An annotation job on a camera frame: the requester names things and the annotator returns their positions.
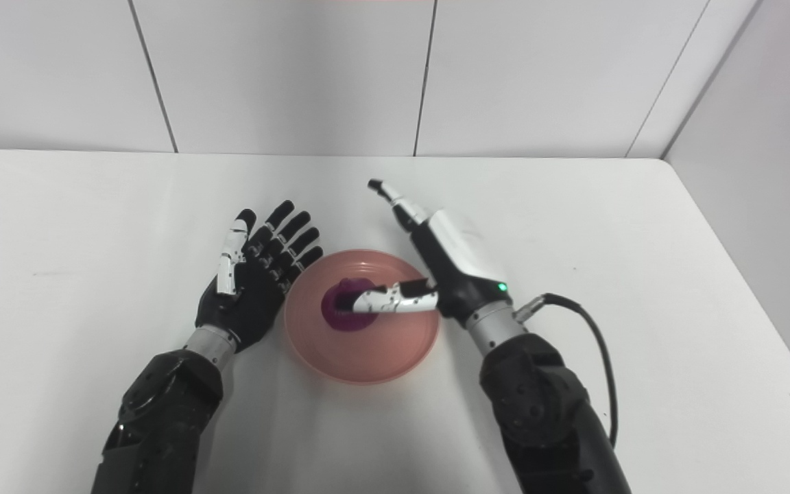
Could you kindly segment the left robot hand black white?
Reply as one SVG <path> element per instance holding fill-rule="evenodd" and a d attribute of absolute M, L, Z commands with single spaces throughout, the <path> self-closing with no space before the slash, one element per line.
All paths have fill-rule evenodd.
<path fill-rule="evenodd" d="M 200 298 L 195 327 L 224 332 L 235 351 L 256 344 L 273 327 L 298 278 L 320 260 L 319 229 L 291 200 L 264 221 L 242 210 L 226 233 L 217 271 Z"/>

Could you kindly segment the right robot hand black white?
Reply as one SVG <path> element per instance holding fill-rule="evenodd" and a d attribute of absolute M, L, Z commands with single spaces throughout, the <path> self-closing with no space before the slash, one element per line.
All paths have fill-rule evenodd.
<path fill-rule="evenodd" d="M 371 179 L 368 187 L 391 207 L 430 277 L 344 290 L 333 297 L 333 309 L 343 314 L 437 310 L 467 327 L 487 309 L 513 306 L 496 259 L 455 216 L 444 209 L 429 213 L 382 180 Z"/>

